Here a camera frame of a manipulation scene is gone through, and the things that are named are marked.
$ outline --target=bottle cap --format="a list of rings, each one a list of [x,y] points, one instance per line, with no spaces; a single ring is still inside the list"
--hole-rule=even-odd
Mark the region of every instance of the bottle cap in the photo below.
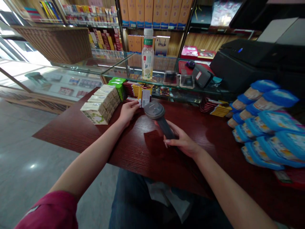
[[[144,29],[144,36],[153,36],[153,29]]]

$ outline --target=white floor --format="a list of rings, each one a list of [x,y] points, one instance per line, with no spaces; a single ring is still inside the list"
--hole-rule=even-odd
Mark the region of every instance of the white floor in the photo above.
[[[79,155],[31,137],[56,116],[0,99],[0,229],[14,228]],[[81,198],[79,228],[108,228],[118,171],[107,164]]]

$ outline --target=black machine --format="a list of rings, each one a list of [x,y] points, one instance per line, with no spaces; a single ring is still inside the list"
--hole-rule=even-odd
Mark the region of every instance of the black machine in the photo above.
[[[230,92],[243,93],[256,80],[267,79],[304,98],[304,50],[303,46],[238,39],[221,46],[210,68]]]

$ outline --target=red sleeve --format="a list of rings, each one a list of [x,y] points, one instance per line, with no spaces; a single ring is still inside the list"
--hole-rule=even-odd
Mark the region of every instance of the red sleeve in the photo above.
[[[77,201],[70,193],[51,192],[42,197],[15,228],[78,228],[76,209]]]

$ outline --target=jeans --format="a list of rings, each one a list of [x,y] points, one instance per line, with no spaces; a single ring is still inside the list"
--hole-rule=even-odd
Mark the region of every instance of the jeans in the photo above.
[[[183,228],[233,228],[217,201],[194,196],[194,205]],[[153,208],[144,177],[120,169],[109,228],[161,228]]]

